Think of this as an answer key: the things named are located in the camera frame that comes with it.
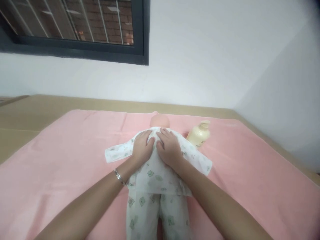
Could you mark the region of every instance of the white wall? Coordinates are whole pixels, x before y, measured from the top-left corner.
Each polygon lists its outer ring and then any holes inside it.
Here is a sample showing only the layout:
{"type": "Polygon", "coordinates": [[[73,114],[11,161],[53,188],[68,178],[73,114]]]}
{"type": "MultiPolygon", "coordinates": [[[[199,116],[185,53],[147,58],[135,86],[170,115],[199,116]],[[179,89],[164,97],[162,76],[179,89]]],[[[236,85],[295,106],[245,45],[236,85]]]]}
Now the white wall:
{"type": "Polygon", "coordinates": [[[0,54],[0,96],[232,108],[306,24],[303,0],[152,0],[150,66],[0,54]]]}
{"type": "Polygon", "coordinates": [[[235,107],[320,172],[320,22],[315,13],[235,107]]]}

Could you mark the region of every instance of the doll face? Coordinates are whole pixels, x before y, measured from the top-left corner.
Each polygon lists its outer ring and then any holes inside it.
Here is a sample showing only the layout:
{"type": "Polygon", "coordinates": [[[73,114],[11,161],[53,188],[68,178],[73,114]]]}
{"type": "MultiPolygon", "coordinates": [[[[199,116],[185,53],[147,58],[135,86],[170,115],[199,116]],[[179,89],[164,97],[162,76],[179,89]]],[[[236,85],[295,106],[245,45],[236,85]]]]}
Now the doll face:
{"type": "Polygon", "coordinates": [[[150,127],[170,128],[170,121],[164,114],[157,114],[151,118],[150,127]]]}

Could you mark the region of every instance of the bottle label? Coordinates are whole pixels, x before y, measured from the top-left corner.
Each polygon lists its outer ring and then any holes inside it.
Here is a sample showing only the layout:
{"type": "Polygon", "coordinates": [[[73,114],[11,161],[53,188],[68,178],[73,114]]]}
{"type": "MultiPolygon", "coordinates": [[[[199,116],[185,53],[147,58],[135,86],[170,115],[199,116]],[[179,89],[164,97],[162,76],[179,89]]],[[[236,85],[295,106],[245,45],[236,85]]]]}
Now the bottle label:
{"type": "Polygon", "coordinates": [[[201,141],[199,144],[196,144],[196,148],[201,147],[202,144],[204,144],[206,141],[201,141]]]}

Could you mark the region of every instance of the shirt sleeve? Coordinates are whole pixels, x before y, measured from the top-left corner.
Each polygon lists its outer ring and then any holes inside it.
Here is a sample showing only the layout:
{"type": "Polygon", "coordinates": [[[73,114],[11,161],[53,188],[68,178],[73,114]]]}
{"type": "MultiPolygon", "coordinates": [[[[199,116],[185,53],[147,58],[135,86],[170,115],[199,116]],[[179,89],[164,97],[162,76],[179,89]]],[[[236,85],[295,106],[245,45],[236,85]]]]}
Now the shirt sleeve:
{"type": "Polygon", "coordinates": [[[199,152],[198,149],[188,140],[186,140],[181,134],[175,133],[175,135],[178,138],[183,157],[188,162],[190,162],[199,172],[207,176],[212,168],[212,161],[210,161],[205,155],[199,152]]]}
{"type": "Polygon", "coordinates": [[[138,132],[132,139],[130,139],[126,143],[119,144],[106,149],[104,151],[104,156],[106,157],[107,163],[119,161],[121,159],[131,156],[134,140],[136,139],[139,133],[140,132],[138,132]]]}

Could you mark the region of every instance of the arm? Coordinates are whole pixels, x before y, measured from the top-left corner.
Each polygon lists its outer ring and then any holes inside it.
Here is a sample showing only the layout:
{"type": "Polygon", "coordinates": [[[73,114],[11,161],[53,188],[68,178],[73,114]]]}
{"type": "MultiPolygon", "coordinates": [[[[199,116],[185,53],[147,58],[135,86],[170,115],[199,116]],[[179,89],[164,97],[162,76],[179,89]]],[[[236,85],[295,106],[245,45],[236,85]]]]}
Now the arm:
{"type": "MultiPolygon", "coordinates": [[[[140,133],[134,142],[132,156],[117,171],[127,181],[151,156],[154,138],[147,144],[151,131],[140,133]]],[[[66,206],[35,240],[85,239],[108,209],[123,185],[112,171],[66,206]]]]}
{"type": "Polygon", "coordinates": [[[181,155],[176,136],[166,129],[157,133],[161,159],[184,180],[222,236],[228,240],[272,239],[232,197],[195,169],[181,155]]]}

